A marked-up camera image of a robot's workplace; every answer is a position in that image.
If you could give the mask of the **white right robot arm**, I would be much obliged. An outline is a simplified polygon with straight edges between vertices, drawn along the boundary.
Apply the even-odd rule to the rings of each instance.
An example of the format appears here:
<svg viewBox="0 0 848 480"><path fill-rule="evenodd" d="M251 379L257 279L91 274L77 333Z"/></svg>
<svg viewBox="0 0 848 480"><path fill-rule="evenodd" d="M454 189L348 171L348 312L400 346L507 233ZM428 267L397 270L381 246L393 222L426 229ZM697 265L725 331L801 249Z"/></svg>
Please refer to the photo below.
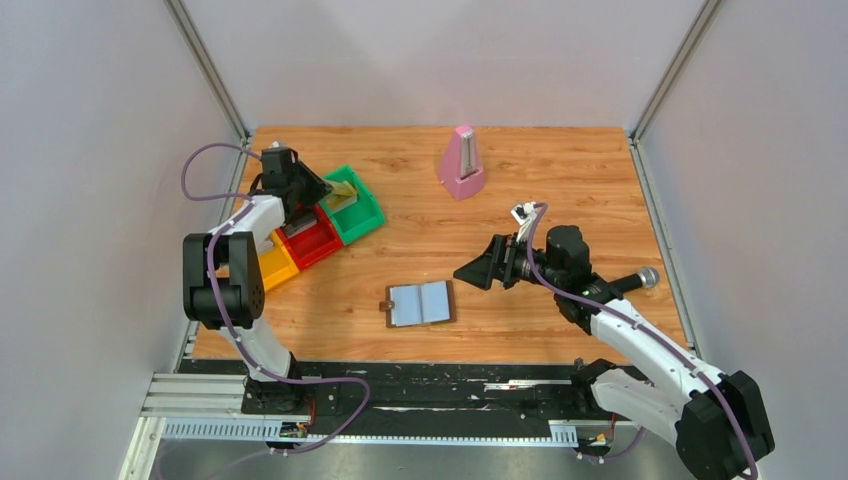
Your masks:
<svg viewBox="0 0 848 480"><path fill-rule="evenodd" d="M753 473L775 450L761 390L743 371L727 374L671 341L626 299L648 287L639 272L612 282L594 272L590 249L573 225L551 228L542 249L518 233L495 235L484 252L454 271L481 290L520 281L549 287L560 314L625 355L634 377L597 359L571 377L584 403L622 415L672 445L697 479L734 479Z"/></svg>

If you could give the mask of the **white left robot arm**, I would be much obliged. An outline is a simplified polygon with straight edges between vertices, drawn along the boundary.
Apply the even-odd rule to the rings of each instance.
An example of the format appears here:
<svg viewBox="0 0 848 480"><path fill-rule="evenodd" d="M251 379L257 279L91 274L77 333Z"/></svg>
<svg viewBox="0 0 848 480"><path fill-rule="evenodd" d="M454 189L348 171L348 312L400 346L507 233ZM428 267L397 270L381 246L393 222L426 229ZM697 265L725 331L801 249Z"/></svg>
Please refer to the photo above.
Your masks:
<svg viewBox="0 0 848 480"><path fill-rule="evenodd" d="M239 194L241 207L206 233L183 240L183 308L240 354L252 380L302 385L296 359L263 316L265 289L258 246L276 229L303 219L332 188L279 143L257 156L260 187Z"/></svg>

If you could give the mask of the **black card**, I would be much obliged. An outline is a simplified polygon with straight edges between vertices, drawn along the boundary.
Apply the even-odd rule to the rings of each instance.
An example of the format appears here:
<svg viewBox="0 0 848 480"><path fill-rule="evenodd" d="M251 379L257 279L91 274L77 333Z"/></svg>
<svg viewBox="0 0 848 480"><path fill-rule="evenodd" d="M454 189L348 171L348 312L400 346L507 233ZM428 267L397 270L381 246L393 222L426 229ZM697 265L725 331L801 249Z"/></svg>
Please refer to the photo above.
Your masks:
<svg viewBox="0 0 848 480"><path fill-rule="evenodd" d="M309 230L317 224L317 216L314 212L305 214L304 216L293 220L291 223L282 227L283 235L286 238L293 238L297 235Z"/></svg>

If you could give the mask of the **brown leather card holder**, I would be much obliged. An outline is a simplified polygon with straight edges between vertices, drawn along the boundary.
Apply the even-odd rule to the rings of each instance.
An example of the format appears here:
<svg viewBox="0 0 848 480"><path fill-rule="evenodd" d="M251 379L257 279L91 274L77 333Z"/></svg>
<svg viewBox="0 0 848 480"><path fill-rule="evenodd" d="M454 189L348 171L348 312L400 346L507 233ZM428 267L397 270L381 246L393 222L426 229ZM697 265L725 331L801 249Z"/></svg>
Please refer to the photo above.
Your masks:
<svg viewBox="0 0 848 480"><path fill-rule="evenodd" d="M453 323L458 319L452 280L387 286L378 309L385 315L388 328Z"/></svg>

